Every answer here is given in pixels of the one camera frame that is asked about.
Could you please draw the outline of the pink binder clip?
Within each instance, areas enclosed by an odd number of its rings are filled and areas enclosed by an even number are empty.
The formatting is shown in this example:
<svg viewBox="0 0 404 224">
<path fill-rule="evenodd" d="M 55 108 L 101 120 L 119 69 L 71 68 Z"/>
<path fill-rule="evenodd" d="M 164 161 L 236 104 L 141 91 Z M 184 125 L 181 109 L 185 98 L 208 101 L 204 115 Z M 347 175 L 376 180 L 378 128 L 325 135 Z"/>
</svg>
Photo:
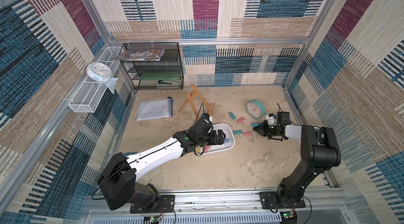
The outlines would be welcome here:
<svg viewBox="0 0 404 224">
<path fill-rule="evenodd" d="M 239 117 L 239 118 L 236 119 L 236 122 L 238 124 L 241 124 L 241 125 L 245 126 L 246 125 L 245 120 L 246 120 L 245 117 Z"/>
<path fill-rule="evenodd" d="M 252 143 L 254 142 L 254 136 L 253 136 L 253 133 L 251 131 L 244 131 L 243 136 L 245 136 L 248 141 L 250 141 Z"/>
</svg>

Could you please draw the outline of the white plastic storage box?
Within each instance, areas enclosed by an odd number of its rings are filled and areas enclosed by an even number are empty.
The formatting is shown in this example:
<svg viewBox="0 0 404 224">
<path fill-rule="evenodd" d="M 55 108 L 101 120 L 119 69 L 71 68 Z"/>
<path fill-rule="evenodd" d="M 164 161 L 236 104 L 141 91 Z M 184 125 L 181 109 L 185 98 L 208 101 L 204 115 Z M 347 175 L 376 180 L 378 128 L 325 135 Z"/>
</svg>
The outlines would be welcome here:
<svg viewBox="0 0 404 224">
<path fill-rule="evenodd" d="M 224 143 L 222 145 L 209 145 L 205 146 L 204 153 L 202 156 L 213 155 L 217 153 L 222 153 L 226 151 L 230 151 L 235 146 L 235 137 L 231 127 L 227 124 L 215 124 L 213 125 L 214 130 L 222 130 L 226 135 Z"/>
</svg>

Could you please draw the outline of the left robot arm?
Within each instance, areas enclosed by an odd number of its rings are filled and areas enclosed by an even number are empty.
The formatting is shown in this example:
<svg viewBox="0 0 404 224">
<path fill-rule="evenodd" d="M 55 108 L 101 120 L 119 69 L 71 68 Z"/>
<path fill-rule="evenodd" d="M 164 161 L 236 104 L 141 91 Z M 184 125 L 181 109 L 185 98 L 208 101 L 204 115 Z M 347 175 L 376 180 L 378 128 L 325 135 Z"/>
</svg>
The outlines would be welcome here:
<svg viewBox="0 0 404 224">
<path fill-rule="evenodd" d="M 234 140 L 230 126 L 214 125 L 205 113 L 189 129 L 173 134 L 160 145 L 133 155 L 115 154 L 97 179 L 98 190 L 110 210 L 133 204 L 146 212 L 157 211 L 164 206 L 160 193 L 154 185 L 143 185 L 138 180 L 166 162 L 195 153 L 198 147 L 225 151 L 226 139 Z"/>
</svg>

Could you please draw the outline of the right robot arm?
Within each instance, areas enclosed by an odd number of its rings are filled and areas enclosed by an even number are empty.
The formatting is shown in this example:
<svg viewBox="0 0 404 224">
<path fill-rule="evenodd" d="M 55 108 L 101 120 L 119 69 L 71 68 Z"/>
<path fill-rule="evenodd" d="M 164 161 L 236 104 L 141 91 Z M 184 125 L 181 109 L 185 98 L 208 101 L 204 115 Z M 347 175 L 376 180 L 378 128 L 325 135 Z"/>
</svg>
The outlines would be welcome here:
<svg viewBox="0 0 404 224">
<path fill-rule="evenodd" d="M 283 178 L 276 191 L 259 194 L 263 209 L 305 208 L 304 193 L 320 174 L 340 165 L 342 155 L 335 132 L 329 127 L 298 125 L 290 120 L 289 112 L 268 115 L 253 131 L 272 140 L 300 141 L 300 162 Z"/>
</svg>

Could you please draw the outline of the green round alarm clock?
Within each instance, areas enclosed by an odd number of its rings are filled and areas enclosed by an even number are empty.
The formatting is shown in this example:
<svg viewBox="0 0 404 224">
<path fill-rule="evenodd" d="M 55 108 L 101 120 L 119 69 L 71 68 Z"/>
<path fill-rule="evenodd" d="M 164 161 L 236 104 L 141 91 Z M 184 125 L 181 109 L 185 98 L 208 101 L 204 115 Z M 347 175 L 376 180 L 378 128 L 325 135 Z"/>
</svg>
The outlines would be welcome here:
<svg viewBox="0 0 404 224">
<path fill-rule="evenodd" d="M 266 114 L 264 104 L 256 99 L 251 100 L 247 103 L 246 110 L 248 114 L 255 119 L 260 119 Z"/>
</svg>

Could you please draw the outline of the black stapler on shelf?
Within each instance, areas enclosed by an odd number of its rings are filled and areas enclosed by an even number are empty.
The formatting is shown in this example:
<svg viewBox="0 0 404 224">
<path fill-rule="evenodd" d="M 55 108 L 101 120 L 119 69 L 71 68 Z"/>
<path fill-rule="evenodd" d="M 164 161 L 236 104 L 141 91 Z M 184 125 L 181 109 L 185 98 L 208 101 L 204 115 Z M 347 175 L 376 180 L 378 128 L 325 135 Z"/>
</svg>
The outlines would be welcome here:
<svg viewBox="0 0 404 224">
<path fill-rule="evenodd" d="M 179 82 L 171 80 L 159 80 L 158 86 L 179 86 Z"/>
</svg>

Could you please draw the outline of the black mesh shelf rack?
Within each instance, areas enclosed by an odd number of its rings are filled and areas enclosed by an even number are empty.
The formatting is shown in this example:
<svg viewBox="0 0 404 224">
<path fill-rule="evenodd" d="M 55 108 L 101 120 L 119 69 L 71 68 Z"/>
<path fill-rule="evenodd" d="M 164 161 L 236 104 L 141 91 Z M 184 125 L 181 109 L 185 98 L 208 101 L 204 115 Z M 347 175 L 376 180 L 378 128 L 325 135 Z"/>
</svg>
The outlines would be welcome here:
<svg viewBox="0 0 404 224">
<path fill-rule="evenodd" d="M 121 51 L 165 49 L 160 61 L 120 60 L 136 90 L 182 90 L 184 72 L 179 44 L 171 43 L 125 43 Z M 179 86 L 158 86 L 159 80 L 179 82 Z"/>
</svg>

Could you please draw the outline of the blue cloth pad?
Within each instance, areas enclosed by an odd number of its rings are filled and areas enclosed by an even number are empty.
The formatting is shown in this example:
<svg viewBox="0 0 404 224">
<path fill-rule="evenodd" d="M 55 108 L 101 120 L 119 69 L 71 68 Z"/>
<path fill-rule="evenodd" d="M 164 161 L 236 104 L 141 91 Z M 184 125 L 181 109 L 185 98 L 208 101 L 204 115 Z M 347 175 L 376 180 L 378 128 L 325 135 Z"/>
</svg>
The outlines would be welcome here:
<svg viewBox="0 0 404 224">
<path fill-rule="evenodd" d="M 134 151 L 134 152 L 127 152 L 127 153 L 124 153 L 123 155 L 124 155 L 125 157 L 127 157 L 127 156 L 135 155 L 135 154 L 137 154 L 136 151 Z"/>
</svg>

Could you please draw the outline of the magazine on shelf top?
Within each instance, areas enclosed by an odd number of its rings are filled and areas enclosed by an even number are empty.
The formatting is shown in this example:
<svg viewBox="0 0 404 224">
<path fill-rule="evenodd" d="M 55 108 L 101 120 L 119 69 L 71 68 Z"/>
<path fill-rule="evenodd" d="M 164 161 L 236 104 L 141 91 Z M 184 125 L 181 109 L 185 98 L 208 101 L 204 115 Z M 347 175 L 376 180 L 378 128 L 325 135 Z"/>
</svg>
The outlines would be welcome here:
<svg viewBox="0 0 404 224">
<path fill-rule="evenodd" d="M 125 61 L 160 61 L 164 53 L 165 49 L 122 50 L 114 59 Z"/>
</svg>

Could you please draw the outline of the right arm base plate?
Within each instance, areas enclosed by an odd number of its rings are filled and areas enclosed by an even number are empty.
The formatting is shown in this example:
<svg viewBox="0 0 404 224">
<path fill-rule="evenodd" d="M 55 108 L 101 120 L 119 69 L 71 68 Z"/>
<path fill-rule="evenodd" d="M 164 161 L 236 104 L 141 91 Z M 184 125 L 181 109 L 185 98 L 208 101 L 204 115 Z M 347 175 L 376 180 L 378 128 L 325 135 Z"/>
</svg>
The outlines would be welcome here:
<svg viewBox="0 0 404 224">
<path fill-rule="evenodd" d="M 259 193 L 260 201 L 263 209 L 292 209 L 292 208 L 305 208 L 306 204 L 301 199 L 293 199 L 287 197 L 278 197 L 276 191 L 262 191 Z"/>
</svg>

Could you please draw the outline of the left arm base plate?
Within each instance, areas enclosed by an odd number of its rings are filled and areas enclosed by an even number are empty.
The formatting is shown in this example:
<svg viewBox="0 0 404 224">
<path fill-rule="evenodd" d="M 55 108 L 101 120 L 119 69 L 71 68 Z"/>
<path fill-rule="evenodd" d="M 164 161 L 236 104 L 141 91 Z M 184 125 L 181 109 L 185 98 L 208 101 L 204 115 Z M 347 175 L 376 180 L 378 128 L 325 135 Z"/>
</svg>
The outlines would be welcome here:
<svg viewBox="0 0 404 224">
<path fill-rule="evenodd" d="M 174 212 L 175 196 L 162 195 L 154 199 L 148 205 L 139 205 L 131 203 L 130 213 L 161 213 L 161 212 Z"/>
</svg>

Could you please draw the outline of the white round wall clock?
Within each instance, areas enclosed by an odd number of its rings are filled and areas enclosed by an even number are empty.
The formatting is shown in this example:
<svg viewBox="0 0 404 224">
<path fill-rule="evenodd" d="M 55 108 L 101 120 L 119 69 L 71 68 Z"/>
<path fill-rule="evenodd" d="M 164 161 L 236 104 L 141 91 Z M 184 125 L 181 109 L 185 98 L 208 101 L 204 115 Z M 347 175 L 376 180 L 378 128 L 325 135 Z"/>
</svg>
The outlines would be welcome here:
<svg viewBox="0 0 404 224">
<path fill-rule="evenodd" d="M 113 75 L 111 69 L 106 64 L 100 62 L 89 64 L 86 68 L 86 73 L 90 79 L 101 83 L 108 82 Z"/>
</svg>

